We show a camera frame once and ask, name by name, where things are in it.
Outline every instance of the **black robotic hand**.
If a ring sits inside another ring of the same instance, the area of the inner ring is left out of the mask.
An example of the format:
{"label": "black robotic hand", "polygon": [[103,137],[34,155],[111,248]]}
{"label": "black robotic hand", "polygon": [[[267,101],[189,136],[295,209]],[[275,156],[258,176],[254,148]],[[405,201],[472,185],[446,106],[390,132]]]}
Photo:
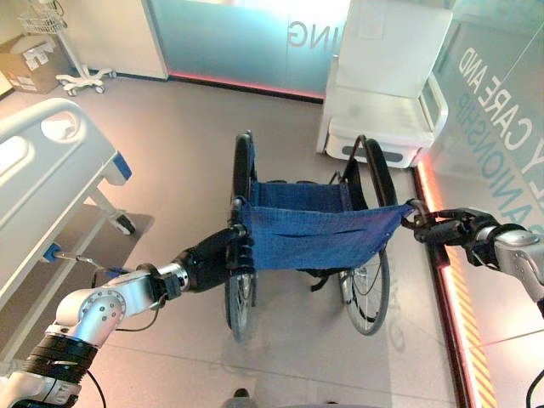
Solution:
{"label": "black robotic hand", "polygon": [[230,278],[227,248],[230,243],[247,235],[243,225],[237,224],[208,236],[198,245],[182,251],[174,260],[187,271],[189,291],[204,292],[225,283]]}

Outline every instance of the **wall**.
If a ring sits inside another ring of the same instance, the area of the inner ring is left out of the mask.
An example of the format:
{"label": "wall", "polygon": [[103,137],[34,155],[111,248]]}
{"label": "wall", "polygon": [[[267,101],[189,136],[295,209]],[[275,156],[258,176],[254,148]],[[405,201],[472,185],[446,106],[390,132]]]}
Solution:
{"label": "wall", "polygon": [[[4,0],[2,13],[0,13],[0,44],[17,37],[23,28],[17,20],[17,9],[14,7],[16,0]],[[0,72],[0,96],[11,89],[11,84]]]}
{"label": "wall", "polygon": [[82,63],[91,68],[167,78],[166,66],[143,0],[61,0],[66,31]]}
{"label": "wall", "polygon": [[148,1],[170,75],[316,98],[349,9],[349,0]]}
{"label": "wall", "polygon": [[[539,0],[458,0],[434,68],[450,115],[424,162],[433,169],[444,208],[480,208],[501,223],[522,224],[540,234],[544,234],[543,22],[544,3]],[[464,252],[458,257],[465,258]],[[471,330],[479,331],[475,336],[479,355],[487,356],[489,374],[480,375],[490,379],[489,398],[498,406],[522,406],[544,361],[542,317],[514,278],[461,261],[456,264],[466,276],[478,322]],[[544,402],[542,386],[535,402]]]}

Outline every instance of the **cardboard box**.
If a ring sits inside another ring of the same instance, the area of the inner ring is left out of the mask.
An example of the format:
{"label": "cardboard box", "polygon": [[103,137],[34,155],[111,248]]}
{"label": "cardboard box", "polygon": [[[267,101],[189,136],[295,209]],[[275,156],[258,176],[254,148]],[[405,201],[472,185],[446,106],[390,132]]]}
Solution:
{"label": "cardboard box", "polygon": [[52,36],[18,36],[0,45],[0,71],[16,91],[47,94],[69,74],[64,49]]}

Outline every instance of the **red led light strip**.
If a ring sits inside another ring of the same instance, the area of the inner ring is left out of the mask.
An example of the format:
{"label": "red led light strip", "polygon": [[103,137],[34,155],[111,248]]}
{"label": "red led light strip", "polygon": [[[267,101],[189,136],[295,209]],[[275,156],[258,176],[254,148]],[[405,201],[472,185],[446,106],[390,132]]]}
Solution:
{"label": "red led light strip", "polygon": [[[434,172],[425,161],[417,166],[425,201],[430,211],[444,208],[442,198]],[[463,363],[464,376],[467,379],[469,399],[473,407],[496,408],[495,391],[487,359],[480,340],[478,323],[474,317],[474,310],[470,294],[465,281],[465,272],[462,268],[458,251],[451,247],[446,248],[450,257],[450,266],[440,270],[446,285],[446,294],[453,312],[455,330]]]}
{"label": "red led light strip", "polygon": [[213,82],[213,83],[222,83],[225,85],[232,85],[234,87],[240,87],[240,88],[260,89],[263,91],[275,92],[278,94],[289,94],[289,95],[303,96],[306,98],[314,98],[314,99],[323,99],[325,97],[323,93],[298,91],[296,89],[275,88],[275,87],[269,87],[267,85],[262,85],[260,83],[233,81],[226,78],[217,78],[215,76],[187,74],[184,72],[176,72],[176,71],[169,71],[168,73],[172,77],[195,79],[197,81],[206,81],[206,82]]}

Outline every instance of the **blue clip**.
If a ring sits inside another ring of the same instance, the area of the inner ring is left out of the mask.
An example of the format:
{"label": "blue clip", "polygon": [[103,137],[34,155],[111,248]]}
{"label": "blue clip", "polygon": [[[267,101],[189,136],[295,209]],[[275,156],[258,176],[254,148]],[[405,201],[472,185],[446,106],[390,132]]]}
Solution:
{"label": "blue clip", "polygon": [[56,242],[53,242],[48,250],[43,254],[43,259],[45,259],[47,262],[54,262],[57,260],[57,258],[54,256],[55,253],[60,251],[60,245]]}

